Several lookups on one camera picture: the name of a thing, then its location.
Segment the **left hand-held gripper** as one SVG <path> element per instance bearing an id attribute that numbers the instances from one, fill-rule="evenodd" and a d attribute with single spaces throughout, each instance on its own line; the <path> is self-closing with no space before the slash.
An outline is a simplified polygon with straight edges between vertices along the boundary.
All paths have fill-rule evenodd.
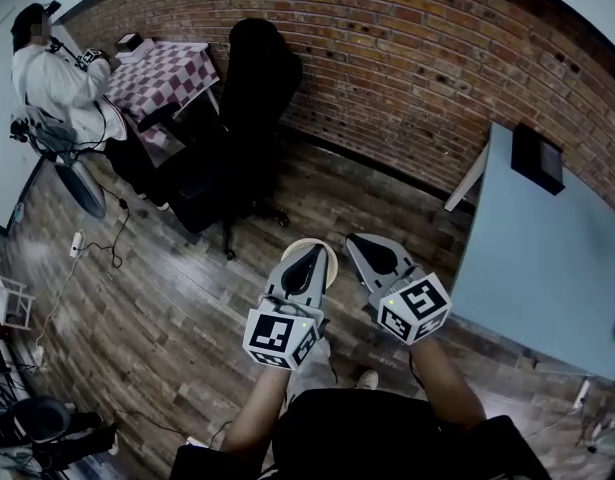
<path id="1" fill-rule="evenodd" d="M 275 296 L 311 298 L 326 291 L 329 258 L 323 245 L 312 245 L 290 254 L 271 271 L 265 295 L 249 311 L 242 347 L 258 364 L 300 371 L 322 337 L 327 323 L 319 308 Z"/>

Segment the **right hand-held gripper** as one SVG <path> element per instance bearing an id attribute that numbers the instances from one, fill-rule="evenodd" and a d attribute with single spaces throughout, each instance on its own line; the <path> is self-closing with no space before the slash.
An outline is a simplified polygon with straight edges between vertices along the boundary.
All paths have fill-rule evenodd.
<path id="1" fill-rule="evenodd" d="M 352 233 L 345 245 L 364 285 L 370 291 L 378 289 L 369 295 L 369 304 L 380 327 L 412 345 L 443 326 L 453 306 L 449 294 L 435 273 L 413 268 L 413 258 L 399 242 Z M 398 280 L 383 287 L 382 279 Z"/>

